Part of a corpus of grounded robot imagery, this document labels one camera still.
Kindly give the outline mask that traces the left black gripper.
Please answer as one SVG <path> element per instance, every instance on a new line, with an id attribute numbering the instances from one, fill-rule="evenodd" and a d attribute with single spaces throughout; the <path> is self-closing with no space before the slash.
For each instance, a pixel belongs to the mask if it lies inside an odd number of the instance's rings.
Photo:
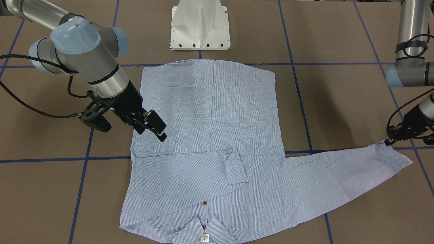
<path id="1" fill-rule="evenodd" d="M 387 126 L 387 139 L 384 141 L 386 146 L 392 146 L 396 142 L 408 139 L 422 139 L 423 141 L 433 141 L 433 133 L 422 136 L 428 130 L 433 132 L 433 119 L 426 116 L 419 105 L 410 110 L 398 126 Z"/>

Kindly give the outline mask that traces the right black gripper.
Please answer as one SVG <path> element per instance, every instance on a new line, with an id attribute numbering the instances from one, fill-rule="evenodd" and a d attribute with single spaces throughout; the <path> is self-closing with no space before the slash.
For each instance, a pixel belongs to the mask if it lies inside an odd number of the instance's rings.
<path id="1" fill-rule="evenodd" d="M 147 112 L 142 107 L 143 98 L 130 81 L 126 88 L 117 96 L 112 104 L 116 116 L 131 126 L 139 135 L 146 129 L 151 131 L 160 142 L 167 138 L 167 125 L 155 110 Z"/>

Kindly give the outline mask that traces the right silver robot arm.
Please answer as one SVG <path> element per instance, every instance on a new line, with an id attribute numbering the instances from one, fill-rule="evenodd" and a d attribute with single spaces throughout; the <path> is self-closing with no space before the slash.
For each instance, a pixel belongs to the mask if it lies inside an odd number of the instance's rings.
<path id="1" fill-rule="evenodd" d="M 102 27 L 84 16 L 68 11 L 48 0 L 2 0 L 1 16 L 15 16 L 51 31 L 31 45 L 28 55 L 2 55 L 1 58 L 31 60 L 39 70 L 51 74 L 80 74 L 91 86 L 84 98 L 92 101 L 77 117 L 101 132 L 111 129 L 104 113 L 112 110 L 138 134 L 152 132 L 159 141 L 167 136 L 166 124 L 154 110 L 142 107 L 143 98 L 127 77 L 116 58 L 129 49 L 126 33 L 118 27 Z"/>

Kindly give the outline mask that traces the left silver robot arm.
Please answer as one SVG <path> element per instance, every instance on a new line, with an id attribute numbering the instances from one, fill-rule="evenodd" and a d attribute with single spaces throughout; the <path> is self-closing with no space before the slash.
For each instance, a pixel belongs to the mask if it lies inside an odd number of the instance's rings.
<path id="1" fill-rule="evenodd" d="M 425 53 L 433 43 L 429 28 L 430 0 L 403 0 L 400 3 L 400 25 L 395 48 L 395 64 L 386 72 L 389 87 L 433 87 L 433 62 L 425 61 Z M 422 94 L 424 99 L 405 114 L 396 126 L 386 126 L 385 144 L 391 146 L 409 139 L 422 140 L 433 145 L 434 99 L 433 90 Z"/>

